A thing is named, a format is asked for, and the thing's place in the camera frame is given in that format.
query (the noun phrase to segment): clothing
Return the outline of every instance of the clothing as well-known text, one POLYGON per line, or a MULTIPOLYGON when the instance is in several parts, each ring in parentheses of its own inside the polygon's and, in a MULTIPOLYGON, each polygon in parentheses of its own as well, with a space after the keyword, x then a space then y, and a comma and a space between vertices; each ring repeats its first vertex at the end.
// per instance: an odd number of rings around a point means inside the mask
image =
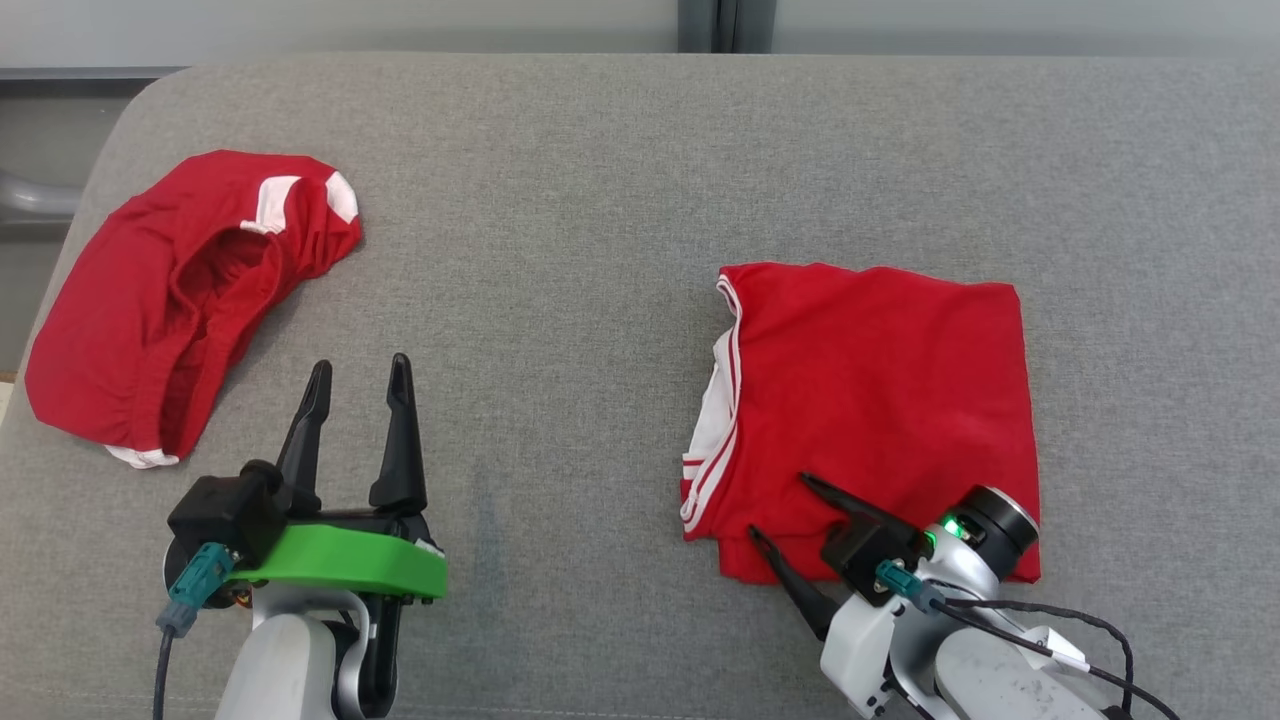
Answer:
POLYGON ((228 368, 274 305, 360 241, 356 195, 311 158, 189 158, 111 213, 27 364, 41 421, 134 468, 195 447, 228 368))
MULTIPOLYGON (((748 538, 768 534, 806 578, 842 515, 813 473, 923 528, 974 484, 1039 518, 1036 439, 1014 288, 872 268, 722 269, 735 315, 684 456, 685 538, 716 538, 721 571, 776 582, 748 538)), ((1014 577, 1039 578, 1033 547, 1014 577)))

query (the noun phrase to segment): teal connector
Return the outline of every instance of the teal connector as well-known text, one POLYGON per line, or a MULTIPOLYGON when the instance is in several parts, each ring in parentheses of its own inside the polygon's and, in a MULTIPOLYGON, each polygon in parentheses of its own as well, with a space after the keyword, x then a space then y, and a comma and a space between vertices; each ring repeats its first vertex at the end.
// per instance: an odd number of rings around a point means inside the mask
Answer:
POLYGON ((911 573, 906 568, 893 565, 892 560, 881 560, 881 564, 876 566, 876 579, 886 588, 893 591, 893 594, 910 600, 911 605, 925 615, 936 615, 938 612, 933 607, 934 601, 938 603, 946 602, 946 598, 942 597, 942 593, 937 588, 925 584, 915 577, 915 573, 911 573))
POLYGON ((172 630, 175 638, 186 637, 196 623, 196 614, 223 587, 234 566, 227 547, 206 542, 169 588, 169 606, 156 618, 156 625, 172 630))
POLYGON ((881 560, 881 564, 876 566, 876 579, 886 588, 893 591, 893 594, 900 594, 905 598, 919 594, 920 587, 924 585, 915 577, 915 573, 893 565, 891 560, 881 560))
POLYGON ((169 600, 202 607, 210 597, 227 582, 236 561, 227 547, 216 542, 206 542, 187 568, 178 575, 178 582, 169 588, 169 600))

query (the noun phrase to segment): gray fabric surface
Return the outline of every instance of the gray fabric surface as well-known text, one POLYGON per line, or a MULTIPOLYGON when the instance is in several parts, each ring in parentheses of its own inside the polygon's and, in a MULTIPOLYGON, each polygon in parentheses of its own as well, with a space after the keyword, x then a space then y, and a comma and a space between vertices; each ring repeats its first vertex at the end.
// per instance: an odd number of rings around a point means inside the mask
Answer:
MULTIPOLYGON (((716 272, 772 259, 1016 284, 1044 579, 1014 594, 1112 620, 1183 717, 1272 717, 1277 69, 329 55, 160 81, 104 150, 55 287, 111 209, 218 147, 335 165, 366 238, 270 315, 178 468, 131 470, 18 389, 5 715, 145 716, 169 509, 274 456, 319 357, 319 489, 361 503, 402 350, 452 593, 406 615, 397 716, 851 717, 782 592, 680 537, 678 456, 730 320, 716 272)), ((1057 625, 1120 670, 1108 638, 1057 625)), ((170 717, 212 714, 247 629, 209 612, 175 646, 170 717)))

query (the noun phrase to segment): black cable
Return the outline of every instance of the black cable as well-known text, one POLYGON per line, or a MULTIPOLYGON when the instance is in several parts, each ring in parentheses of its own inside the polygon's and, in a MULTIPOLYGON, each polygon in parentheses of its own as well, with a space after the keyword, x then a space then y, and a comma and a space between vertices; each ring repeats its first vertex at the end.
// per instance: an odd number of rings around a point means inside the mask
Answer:
POLYGON ((169 676, 169 651, 173 650, 173 628, 160 637, 160 660, 156 662, 156 693, 151 698, 151 720, 164 720, 164 682, 169 676))
MULTIPOLYGON (((1005 642, 1014 643, 1018 647, 1029 650, 1029 651, 1032 651, 1032 652, 1034 652, 1037 655, 1043 655, 1044 657, 1051 657, 1051 659, 1057 660, 1057 657, 1055 657, 1057 653, 1055 653, 1052 650, 1050 650, 1047 647, 1038 646, 1038 644, 1030 642, 1027 638, 1020 638, 1020 637, 1018 637, 1018 635, 1015 635, 1012 633, 1009 633, 1006 630, 1001 630, 1000 628, 997 628, 997 626, 995 626, 995 625, 992 625, 992 624, 989 624, 989 623, 987 623, 984 620, 974 620, 973 618, 969 618, 968 615, 965 615, 964 612, 960 612, 955 607, 948 607, 947 605, 945 605, 942 602, 938 602, 936 600, 932 602, 932 606, 936 607, 938 610, 938 612, 946 615, 947 618, 951 618, 952 620, 955 620, 957 623, 963 623, 965 625, 969 625, 970 628, 977 628, 977 629, 979 629, 979 630, 982 630, 984 633, 989 633, 992 635, 996 635, 997 638, 1000 638, 1000 639, 1002 639, 1005 642)), ((1174 712, 1167 705, 1165 705, 1164 701, 1161 701, 1158 697, 1148 693, 1147 691, 1139 688, 1138 685, 1135 685, 1133 683, 1129 683, 1126 680, 1123 680, 1120 678, 1116 678, 1111 673, 1107 673, 1106 670, 1100 670, 1098 667, 1094 667, 1092 665, 1089 665, 1089 675, 1093 675, 1094 678, 1100 678, 1102 680, 1106 680, 1107 683, 1111 683, 1112 685, 1116 685, 1119 688, 1128 689, 1128 691, 1133 692, 1133 694, 1135 694, 1135 696, 1140 697, 1142 700, 1147 701, 1148 705, 1151 705, 1152 707, 1155 707, 1156 710, 1158 710, 1160 712, 1162 712, 1165 715, 1165 717, 1169 717, 1169 720, 1179 720, 1178 714, 1174 712)))
MULTIPOLYGON (((1124 680, 1130 685, 1133 684, 1133 647, 1129 644, 1129 638, 1120 632, 1120 628, 1116 628, 1102 618, 1089 615, 1088 612, 1080 612, 1079 610, 1071 610, 1069 607, 1041 605, 1038 602, 1020 602, 1016 600, 960 600, 948 597, 947 605, 951 607, 988 607, 991 610, 1015 610, 1018 612, 1043 612, 1046 615, 1079 620, 1093 625, 1094 628, 1101 628, 1110 633, 1111 637, 1120 643, 1120 650, 1124 651, 1124 680)), ((1125 712, 1133 711, 1133 691, 1125 688, 1124 698, 1120 701, 1120 708, 1125 712)))

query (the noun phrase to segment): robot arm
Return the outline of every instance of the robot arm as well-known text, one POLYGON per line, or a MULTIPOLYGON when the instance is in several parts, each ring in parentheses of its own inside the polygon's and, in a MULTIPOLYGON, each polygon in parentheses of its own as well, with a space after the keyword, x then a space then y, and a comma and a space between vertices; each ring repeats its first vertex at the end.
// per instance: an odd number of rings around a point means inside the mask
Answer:
POLYGON ((332 377, 325 360, 312 369, 275 465, 255 460, 234 478, 200 478, 169 516, 165 587, 177 587, 189 559, 212 543, 234 566, 205 607, 253 610, 216 720, 387 716, 401 611, 445 593, 448 565, 424 515, 408 357, 392 360, 392 419, 367 509, 324 511, 315 492, 332 377), (316 615, 333 611, 347 621, 316 615))
POLYGON ((916 530, 813 475, 800 479, 850 518, 822 557, 854 594, 836 603, 804 580, 764 533, 751 528, 751 537, 824 642, 823 674, 859 715, 877 717, 900 696, 932 720, 1130 717, 1128 693, 1125 708, 1108 706, 1073 674, 1089 666, 1066 638, 982 607, 1038 536, 1007 496, 975 487, 938 523, 916 530), (946 610, 948 598, 969 601, 974 618, 946 610), (1009 633, 1037 652, 972 624, 1009 633))

